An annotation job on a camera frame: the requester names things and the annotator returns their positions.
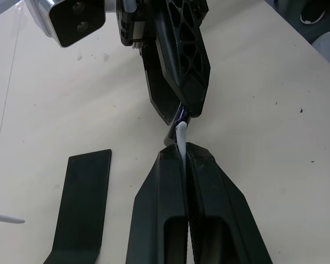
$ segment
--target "dark spot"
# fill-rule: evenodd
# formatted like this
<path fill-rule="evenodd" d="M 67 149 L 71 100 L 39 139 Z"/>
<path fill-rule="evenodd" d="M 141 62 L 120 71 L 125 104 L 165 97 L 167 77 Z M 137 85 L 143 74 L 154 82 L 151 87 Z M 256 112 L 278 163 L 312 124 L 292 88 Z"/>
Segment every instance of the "dark spot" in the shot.
<path fill-rule="evenodd" d="M 104 61 L 107 62 L 109 60 L 109 55 L 104 53 Z"/>

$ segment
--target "bent black plastic piece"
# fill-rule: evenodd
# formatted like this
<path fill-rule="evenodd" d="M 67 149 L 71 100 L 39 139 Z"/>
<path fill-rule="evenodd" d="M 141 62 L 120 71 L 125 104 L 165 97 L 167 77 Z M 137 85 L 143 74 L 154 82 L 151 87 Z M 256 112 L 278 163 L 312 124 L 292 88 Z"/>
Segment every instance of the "bent black plastic piece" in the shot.
<path fill-rule="evenodd" d="M 170 125 L 180 105 L 180 99 L 163 76 L 155 40 L 148 40 L 143 44 L 142 58 L 150 102 L 164 122 Z"/>
<path fill-rule="evenodd" d="M 244 195 L 205 148 L 162 150 L 138 192 L 126 264 L 185 264 L 190 224 L 196 264 L 271 264 Z"/>
<path fill-rule="evenodd" d="M 242 192 L 207 149 L 187 143 L 187 156 L 195 263 L 272 263 Z"/>
<path fill-rule="evenodd" d="M 126 264 L 183 264 L 187 205 L 183 164 L 175 145 L 162 150 L 133 206 Z"/>
<path fill-rule="evenodd" d="M 111 150 L 69 158 L 53 248 L 44 264 L 94 264 L 102 243 Z"/>
<path fill-rule="evenodd" d="M 192 117 L 202 113 L 210 63 L 200 32 L 206 1 L 149 1 L 163 76 Z"/>

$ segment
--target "robotic arm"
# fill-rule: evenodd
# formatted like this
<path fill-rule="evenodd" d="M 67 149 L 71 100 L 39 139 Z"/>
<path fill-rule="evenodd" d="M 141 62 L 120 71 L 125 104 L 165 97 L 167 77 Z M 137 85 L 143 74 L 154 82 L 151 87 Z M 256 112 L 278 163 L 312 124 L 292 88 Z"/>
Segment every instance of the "robotic arm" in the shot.
<path fill-rule="evenodd" d="M 152 105 L 175 127 L 200 116 L 210 64 L 200 32 L 206 0 L 26 0 L 35 23 L 62 47 L 86 37 L 116 12 L 121 43 L 139 49 Z"/>

